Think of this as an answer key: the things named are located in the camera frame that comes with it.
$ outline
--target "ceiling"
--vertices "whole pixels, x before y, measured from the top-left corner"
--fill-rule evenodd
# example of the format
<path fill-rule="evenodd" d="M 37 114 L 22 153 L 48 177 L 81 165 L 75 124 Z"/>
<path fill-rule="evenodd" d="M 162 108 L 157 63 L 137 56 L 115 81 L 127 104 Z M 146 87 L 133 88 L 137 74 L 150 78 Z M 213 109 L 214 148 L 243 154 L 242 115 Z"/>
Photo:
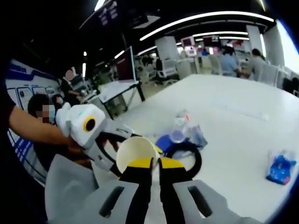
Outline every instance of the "ceiling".
<path fill-rule="evenodd" d="M 217 15 L 180 23 L 140 41 L 141 37 L 161 26 L 202 13 L 242 11 L 275 18 L 269 12 L 264 12 L 255 0 L 226 0 L 217 3 L 184 0 L 183 4 L 175 4 L 172 0 L 123 0 L 120 3 L 122 7 L 130 8 L 134 5 L 138 12 L 159 16 L 160 19 L 146 28 L 119 26 L 103 29 L 97 19 L 100 12 L 94 13 L 96 4 L 97 0 L 66 0 L 63 5 L 55 1 L 19 1 L 17 9 L 14 8 L 13 13 L 10 13 L 16 21 L 12 25 L 14 32 L 17 30 L 16 36 L 21 40 L 14 57 L 58 77 L 71 66 L 80 70 L 80 65 L 86 62 L 86 74 L 92 75 L 96 64 L 109 62 L 125 48 L 124 40 L 126 46 L 133 46 L 133 52 L 137 54 L 154 46 L 155 40 L 165 35 L 173 35 L 179 42 L 183 37 L 198 33 L 246 32 L 247 24 L 257 23 L 255 25 L 261 33 L 275 25 L 264 19 L 244 15 Z"/>

